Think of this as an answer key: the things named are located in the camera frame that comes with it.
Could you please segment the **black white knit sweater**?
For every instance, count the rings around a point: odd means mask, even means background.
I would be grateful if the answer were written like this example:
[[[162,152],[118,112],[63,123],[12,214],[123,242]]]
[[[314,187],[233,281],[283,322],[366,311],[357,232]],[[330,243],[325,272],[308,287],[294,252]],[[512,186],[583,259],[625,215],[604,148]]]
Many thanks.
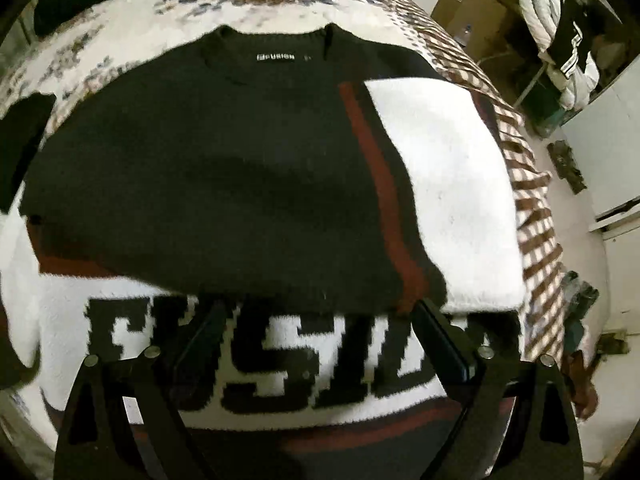
[[[44,129],[8,212],[25,223],[37,272],[141,283],[160,314],[160,331],[132,358],[90,344],[46,477],[428,478],[459,415],[446,393],[454,408],[433,431],[367,422],[308,451],[292,432],[194,427],[188,416],[201,410],[175,407],[167,357],[197,310],[225,304],[251,330],[281,315],[344,318],[357,352],[379,316],[416,336],[420,300],[454,321],[447,267],[426,229],[449,219],[436,188],[459,164],[408,145],[425,129],[495,150],[498,126],[475,91],[444,110],[444,81],[416,52],[334,24],[273,35],[222,26],[128,70],[54,133]],[[523,285],[500,278],[495,310],[463,327],[474,344],[518,354]]]

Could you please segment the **black garment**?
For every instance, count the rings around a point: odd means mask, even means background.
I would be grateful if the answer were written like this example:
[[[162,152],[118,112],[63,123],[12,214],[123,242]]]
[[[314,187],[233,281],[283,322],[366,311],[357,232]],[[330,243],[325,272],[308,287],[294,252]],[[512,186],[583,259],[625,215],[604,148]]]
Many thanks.
[[[34,93],[13,103],[1,119],[0,202],[7,214],[44,136],[56,97]]]

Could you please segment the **cardboard box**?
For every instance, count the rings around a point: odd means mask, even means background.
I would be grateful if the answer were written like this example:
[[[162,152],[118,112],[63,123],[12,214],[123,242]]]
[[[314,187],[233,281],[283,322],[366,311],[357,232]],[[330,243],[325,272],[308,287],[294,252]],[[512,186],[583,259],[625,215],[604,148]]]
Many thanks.
[[[506,52],[506,32],[518,16],[499,0],[438,0],[432,19],[475,61]]]

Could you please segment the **white puffer jacket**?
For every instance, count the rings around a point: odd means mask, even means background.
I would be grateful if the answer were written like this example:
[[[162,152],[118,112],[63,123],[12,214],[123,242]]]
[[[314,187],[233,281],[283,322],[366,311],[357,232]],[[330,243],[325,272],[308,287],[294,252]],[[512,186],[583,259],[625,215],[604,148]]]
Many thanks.
[[[586,9],[577,0],[518,0],[518,8],[560,92],[561,107],[582,110],[600,79]]]

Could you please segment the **floral bed blanket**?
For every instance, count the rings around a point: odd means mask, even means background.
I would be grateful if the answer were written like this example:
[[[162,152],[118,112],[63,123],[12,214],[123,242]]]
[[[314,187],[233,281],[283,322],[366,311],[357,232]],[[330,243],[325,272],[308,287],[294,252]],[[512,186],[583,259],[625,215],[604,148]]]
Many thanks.
[[[488,319],[498,306],[500,278],[521,276],[516,345],[526,358],[562,352],[561,246],[547,193],[524,136],[522,120],[472,58],[410,0],[108,0],[82,11],[23,52],[1,79],[1,105],[32,94],[55,97],[46,133],[118,76],[168,50],[230,25],[241,32],[308,32],[337,24],[359,38],[413,50],[443,76],[444,110],[465,91],[486,96],[497,116],[498,146],[469,134],[451,138],[420,129],[411,153],[444,150],[459,164],[436,191],[449,219],[426,232],[447,267],[446,310],[459,326]],[[454,269],[452,251],[479,262],[479,271]],[[33,378],[1,396],[1,426],[40,476],[50,474],[58,426],[81,359],[100,342],[122,359],[136,356],[160,331],[149,286],[126,278],[66,278],[40,274],[25,223],[1,219],[4,301],[11,344]],[[267,439],[292,432],[306,441],[334,439],[367,422],[407,419],[433,431],[454,406],[410,328],[379,316],[364,324],[364,350],[344,318],[274,316],[251,330],[236,310],[222,338],[213,397],[188,422],[211,434],[236,431]]]

